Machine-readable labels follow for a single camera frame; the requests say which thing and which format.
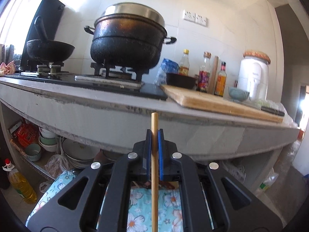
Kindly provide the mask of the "wooden chopstick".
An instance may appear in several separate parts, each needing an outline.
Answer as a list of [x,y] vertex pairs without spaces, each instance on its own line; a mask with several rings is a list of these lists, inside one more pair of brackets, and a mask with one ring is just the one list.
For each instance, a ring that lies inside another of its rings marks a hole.
[[158,160],[158,113],[151,114],[151,218],[152,232],[158,231],[159,160]]

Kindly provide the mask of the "grey concrete counter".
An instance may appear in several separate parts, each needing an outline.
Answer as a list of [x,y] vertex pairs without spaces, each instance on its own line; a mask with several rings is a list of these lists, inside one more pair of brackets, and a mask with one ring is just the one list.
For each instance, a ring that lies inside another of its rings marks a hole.
[[187,109],[152,100],[78,87],[1,78],[2,124],[21,116],[71,140],[127,153],[146,136],[151,113],[165,139],[198,161],[249,157],[246,187],[254,191],[298,129],[236,116]]

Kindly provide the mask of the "wooden cutting board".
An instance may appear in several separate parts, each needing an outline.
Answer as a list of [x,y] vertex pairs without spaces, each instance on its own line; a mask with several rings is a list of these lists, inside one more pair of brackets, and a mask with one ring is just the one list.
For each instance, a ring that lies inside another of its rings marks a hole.
[[264,112],[254,107],[234,103],[211,94],[170,85],[161,85],[160,87],[169,98],[173,99],[177,104],[185,108],[279,124],[283,122],[283,117]]

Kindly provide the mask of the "red cap sauce bottle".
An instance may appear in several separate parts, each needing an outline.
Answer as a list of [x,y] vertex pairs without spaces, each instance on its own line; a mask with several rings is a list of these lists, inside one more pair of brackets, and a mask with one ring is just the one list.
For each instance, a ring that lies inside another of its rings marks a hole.
[[226,85],[226,62],[222,62],[221,70],[218,72],[214,94],[223,97]]

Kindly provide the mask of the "black gas stove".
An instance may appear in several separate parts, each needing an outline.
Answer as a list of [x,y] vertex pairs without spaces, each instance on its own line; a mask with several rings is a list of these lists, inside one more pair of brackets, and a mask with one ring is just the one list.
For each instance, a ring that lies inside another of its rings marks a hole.
[[132,74],[126,68],[120,71],[106,70],[102,64],[91,63],[93,74],[73,74],[70,72],[58,72],[54,75],[37,72],[18,72],[8,75],[9,78],[30,80],[50,84],[59,84],[97,91],[106,91],[117,94],[151,98],[165,101],[168,97],[163,90],[154,84],[141,81],[141,77],[133,79]]

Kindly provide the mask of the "teal ceramic bowl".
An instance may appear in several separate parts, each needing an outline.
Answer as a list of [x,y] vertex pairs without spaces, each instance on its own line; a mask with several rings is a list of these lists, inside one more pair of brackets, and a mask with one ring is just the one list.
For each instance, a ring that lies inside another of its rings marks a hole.
[[249,97],[249,92],[238,89],[236,87],[229,87],[228,93],[230,98],[232,98],[235,101],[244,102]]

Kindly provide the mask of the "brown cap sauce bottle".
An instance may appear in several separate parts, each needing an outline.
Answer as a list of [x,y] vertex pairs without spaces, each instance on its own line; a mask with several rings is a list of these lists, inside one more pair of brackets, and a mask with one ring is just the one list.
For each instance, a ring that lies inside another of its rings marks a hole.
[[204,52],[204,63],[200,66],[199,69],[199,79],[197,82],[197,90],[200,92],[208,92],[208,84],[211,75],[211,53]]

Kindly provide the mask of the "wooden rolling pin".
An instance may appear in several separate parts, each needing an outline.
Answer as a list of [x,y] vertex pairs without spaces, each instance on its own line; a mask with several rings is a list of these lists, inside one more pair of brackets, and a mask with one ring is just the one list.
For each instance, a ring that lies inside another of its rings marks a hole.
[[217,72],[218,60],[219,60],[218,56],[215,56],[214,61],[213,61],[211,76],[210,76],[210,82],[208,85],[208,94],[213,94],[213,91],[214,91],[214,83],[215,83],[215,77],[216,77],[216,72]]

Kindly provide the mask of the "blue snack bag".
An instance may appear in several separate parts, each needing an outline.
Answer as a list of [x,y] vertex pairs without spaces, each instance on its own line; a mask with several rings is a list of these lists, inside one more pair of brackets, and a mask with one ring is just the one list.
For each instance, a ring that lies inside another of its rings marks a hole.
[[161,62],[160,68],[154,80],[154,85],[160,86],[161,84],[166,84],[166,78],[168,73],[178,74],[179,65],[170,60],[164,58]]

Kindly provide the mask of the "yellow cap oil bottle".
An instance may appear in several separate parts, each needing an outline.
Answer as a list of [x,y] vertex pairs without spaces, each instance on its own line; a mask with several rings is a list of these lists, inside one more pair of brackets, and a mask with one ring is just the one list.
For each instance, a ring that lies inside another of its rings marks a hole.
[[183,50],[183,56],[179,62],[179,71],[178,73],[180,75],[188,76],[189,68],[190,68],[190,62],[188,58],[189,50],[184,49]]

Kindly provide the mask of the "red packet box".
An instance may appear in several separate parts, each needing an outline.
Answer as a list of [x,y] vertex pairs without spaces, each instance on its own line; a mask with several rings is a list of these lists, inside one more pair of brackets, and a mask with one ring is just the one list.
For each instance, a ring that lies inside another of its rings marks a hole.
[[9,130],[14,141],[22,148],[27,148],[32,143],[38,143],[39,129],[31,123],[18,122]]

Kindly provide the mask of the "cooking oil jug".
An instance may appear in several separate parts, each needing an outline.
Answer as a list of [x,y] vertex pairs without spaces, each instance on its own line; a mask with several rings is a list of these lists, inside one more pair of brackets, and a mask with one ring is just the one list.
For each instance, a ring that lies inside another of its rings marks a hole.
[[28,204],[35,204],[37,194],[25,176],[18,171],[9,159],[5,159],[3,170],[7,173],[8,180],[20,197]]

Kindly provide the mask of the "white ceramic jar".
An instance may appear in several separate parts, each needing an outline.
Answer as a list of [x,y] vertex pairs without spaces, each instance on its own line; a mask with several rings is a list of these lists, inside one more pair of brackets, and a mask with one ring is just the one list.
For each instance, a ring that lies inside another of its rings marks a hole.
[[249,93],[250,100],[265,100],[268,90],[269,56],[261,51],[246,50],[240,62],[237,88]]

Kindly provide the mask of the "black wok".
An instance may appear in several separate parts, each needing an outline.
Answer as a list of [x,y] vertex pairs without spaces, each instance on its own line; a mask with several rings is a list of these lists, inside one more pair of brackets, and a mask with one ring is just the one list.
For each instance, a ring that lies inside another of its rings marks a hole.
[[72,55],[75,46],[48,39],[41,16],[36,17],[34,26],[39,38],[29,40],[26,43],[26,50],[30,59],[40,62],[57,63],[65,61]]

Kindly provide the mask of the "steel pot lid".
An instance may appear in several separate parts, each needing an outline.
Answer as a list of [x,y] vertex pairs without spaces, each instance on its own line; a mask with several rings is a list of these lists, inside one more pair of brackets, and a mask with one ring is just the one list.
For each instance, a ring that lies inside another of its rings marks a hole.
[[155,9],[143,4],[130,2],[113,4],[107,7],[101,14],[101,16],[109,16],[116,14],[140,16],[146,19],[150,19],[155,23],[158,23],[162,27],[165,27],[165,20],[162,15]]

